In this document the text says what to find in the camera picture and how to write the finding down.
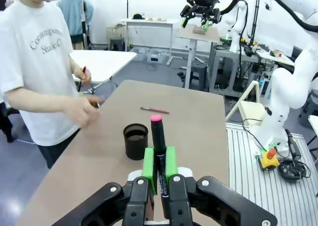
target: pen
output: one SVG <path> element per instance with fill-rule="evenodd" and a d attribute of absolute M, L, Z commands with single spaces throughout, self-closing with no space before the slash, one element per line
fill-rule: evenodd
<path fill-rule="evenodd" d="M 147 110 L 151 112 L 157 112 L 157 113 L 163 113 L 163 114 L 170 114 L 167 111 L 159 110 L 159 109 L 154 109 L 154 108 L 145 108 L 145 107 L 140 107 L 141 110 Z"/>
<path fill-rule="evenodd" d="M 156 171 L 160 186 L 161 202 L 163 214 L 166 219 L 169 219 L 169 194 L 167 181 L 165 177 L 165 160 L 166 160 L 166 145 L 164 140 L 164 131 L 161 115 L 151 116 L 151 131 L 153 134 L 154 143 L 154 160 L 156 161 Z"/>
<path fill-rule="evenodd" d="M 80 92 L 80 88 L 81 88 L 81 80 L 79 81 L 78 92 Z"/>

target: stool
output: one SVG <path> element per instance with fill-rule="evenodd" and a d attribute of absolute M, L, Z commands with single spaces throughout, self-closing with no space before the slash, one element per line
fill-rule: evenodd
<path fill-rule="evenodd" d="M 125 51 L 125 39 L 111 39 L 109 41 L 109 50 L 110 51 Z"/>
<path fill-rule="evenodd" d="M 199 90 L 205 91 L 207 90 L 207 70 L 208 67 L 205 63 L 194 61 L 191 67 L 191 76 L 190 76 L 190 84 L 193 79 L 199 81 Z"/>
<path fill-rule="evenodd" d="M 313 89 L 304 106 L 302 107 L 302 111 L 299 115 L 300 124 L 304 127 L 310 127 L 310 122 L 308 120 L 310 115 L 318 116 L 318 90 Z"/>

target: black cup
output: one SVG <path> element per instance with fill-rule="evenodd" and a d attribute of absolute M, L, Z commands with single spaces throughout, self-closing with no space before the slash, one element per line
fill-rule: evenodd
<path fill-rule="evenodd" d="M 131 160 L 142 160 L 148 147 L 148 128 L 134 123 L 124 129 L 126 155 Z"/>

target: black pants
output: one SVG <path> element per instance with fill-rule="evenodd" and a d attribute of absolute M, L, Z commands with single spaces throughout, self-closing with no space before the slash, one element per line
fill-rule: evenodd
<path fill-rule="evenodd" d="M 13 137 L 11 134 L 12 123 L 7 116 L 5 103 L 0 103 L 0 129 L 6 135 L 7 142 L 12 143 L 13 142 Z"/>
<path fill-rule="evenodd" d="M 81 42 L 83 42 L 83 41 L 84 41 L 84 36 L 83 36 L 83 34 L 71 36 L 71 42 L 72 42 L 72 44 L 78 44 L 78 43 L 81 43 Z"/>
<path fill-rule="evenodd" d="M 38 148 L 41 152 L 41 154 L 44 156 L 46 160 L 46 164 L 48 165 L 48 168 L 51 169 L 54 163 L 58 160 L 60 155 L 64 152 L 64 150 L 68 147 L 68 145 L 71 143 L 71 141 L 74 139 L 74 137 L 79 133 L 79 129 L 73 133 L 69 138 L 65 139 L 61 143 L 55 145 L 55 146 L 50 146 L 50 147 L 44 147 L 44 146 L 39 146 Z"/>

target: hand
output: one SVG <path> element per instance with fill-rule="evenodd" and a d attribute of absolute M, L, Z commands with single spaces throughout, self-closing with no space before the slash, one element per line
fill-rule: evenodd
<path fill-rule="evenodd" d="M 90 86 L 91 85 L 91 74 L 89 69 L 86 68 L 85 73 L 83 73 L 83 69 L 81 67 L 76 67 L 74 69 L 74 75 L 75 77 L 79 78 L 81 80 L 81 82 L 83 83 L 83 85 L 85 86 Z"/>
<path fill-rule="evenodd" d="M 63 104 L 63 113 L 80 127 L 87 127 L 99 116 L 99 111 L 91 103 L 102 103 L 100 97 L 89 95 L 80 98 L 67 98 Z"/>

